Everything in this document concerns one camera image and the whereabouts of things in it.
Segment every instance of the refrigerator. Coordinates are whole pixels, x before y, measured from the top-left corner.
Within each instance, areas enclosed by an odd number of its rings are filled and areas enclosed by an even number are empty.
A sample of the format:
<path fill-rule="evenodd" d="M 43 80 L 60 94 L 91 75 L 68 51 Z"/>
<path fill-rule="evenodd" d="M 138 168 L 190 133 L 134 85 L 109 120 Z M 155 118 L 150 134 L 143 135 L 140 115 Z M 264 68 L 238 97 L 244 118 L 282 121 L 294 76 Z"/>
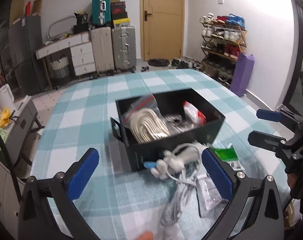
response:
<path fill-rule="evenodd" d="M 43 92 L 48 86 L 42 62 L 35 54 L 42 44 L 40 16 L 25 16 L 9 28 L 10 54 L 24 96 Z"/>

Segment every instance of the wooden door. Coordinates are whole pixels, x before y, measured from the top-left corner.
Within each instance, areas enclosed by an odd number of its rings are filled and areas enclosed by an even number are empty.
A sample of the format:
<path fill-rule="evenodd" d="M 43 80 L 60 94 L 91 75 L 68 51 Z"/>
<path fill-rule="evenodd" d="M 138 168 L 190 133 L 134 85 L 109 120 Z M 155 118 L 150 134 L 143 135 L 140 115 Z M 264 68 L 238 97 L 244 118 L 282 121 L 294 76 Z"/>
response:
<path fill-rule="evenodd" d="M 180 57 L 183 0 L 143 1 L 145 60 Z"/>

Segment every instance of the metal screw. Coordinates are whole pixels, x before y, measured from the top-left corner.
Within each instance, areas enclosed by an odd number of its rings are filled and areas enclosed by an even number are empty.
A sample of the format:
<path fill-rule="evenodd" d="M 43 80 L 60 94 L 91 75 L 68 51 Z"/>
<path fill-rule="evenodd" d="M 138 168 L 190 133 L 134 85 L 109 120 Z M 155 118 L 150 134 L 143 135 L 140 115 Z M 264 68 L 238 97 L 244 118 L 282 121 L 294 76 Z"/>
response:
<path fill-rule="evenodd" d="M 267 180 L 270 181 L 270 182 L 272 182 L 274 180 L 274 177 L 271 176 L 271 175 L 267 175 Z"/>
<path fill-rule="evenodd" d="M 30 177 L 27 179 L 27 181 L 28 181 L 28 182 L 33 182 L 35 179 L 36 179 L 36 178 L 35 178 L 34 176 L 30 176 Z"/>
<path fill-rule="evenodd" d="M 237 177 L 242 179 L 245 177 L 245 173 L 243 173 L 242 171 L 239 171 L 239 172 L 237 172 Z"/>
<path fill-rule="evenodd" d="M 56 177 L 57 179 L 62 179 L 64 176 L 65 176 L 65 173 L 63 173 L 63 172 L 58 172 L 58 173 L 55 175 L 55 177 Z"/>

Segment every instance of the blue gripper pad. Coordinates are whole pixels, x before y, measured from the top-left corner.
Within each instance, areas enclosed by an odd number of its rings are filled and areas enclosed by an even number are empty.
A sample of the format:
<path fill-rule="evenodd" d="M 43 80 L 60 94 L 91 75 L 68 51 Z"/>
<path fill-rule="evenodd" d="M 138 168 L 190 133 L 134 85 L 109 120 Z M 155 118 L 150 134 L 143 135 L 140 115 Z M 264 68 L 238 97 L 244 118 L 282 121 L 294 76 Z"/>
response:
<path fill-rule="evenodd" d="M 280 122 L 281 121 L 281 113 L 280 112 L 274 112 L 264 109 L 258 109 L 256 112 L 256 116 L 259 119 L 273 121 L 273 122 Z"/>
<path fill-rule="evenodd" d="M 78 199 L 81 196 L 98 163 L 99 153 L 96 149 L 92 149 L 91 153 L 69 181 L 67 195 L 70 201 Z"/>
<path fill-rule="evenodd" d="M 233 199 L 232 182 L 227 177 L 224 170 L 220 167 L 216 159 L 207 149 L 203 151 L 203 154 L 201 155 L 201 161 L 221 197 L 227 199 L 228 201 L 231 201 Z"/>

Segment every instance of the red and white package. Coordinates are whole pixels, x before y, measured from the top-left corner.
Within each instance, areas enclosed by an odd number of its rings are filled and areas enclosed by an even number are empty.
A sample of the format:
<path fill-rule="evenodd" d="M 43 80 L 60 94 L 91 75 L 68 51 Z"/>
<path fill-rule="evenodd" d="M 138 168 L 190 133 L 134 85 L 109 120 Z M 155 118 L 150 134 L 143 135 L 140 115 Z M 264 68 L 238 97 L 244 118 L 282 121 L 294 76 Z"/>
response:
<path fill-rule="evenodd" d="M 203 125 L 206 123 L 206 117 L 191 103 L 185 101 L 183 103 L 183 106 L 186 117 L 191 119 L 193 123 L 196 123 L 198 125 Z"/>

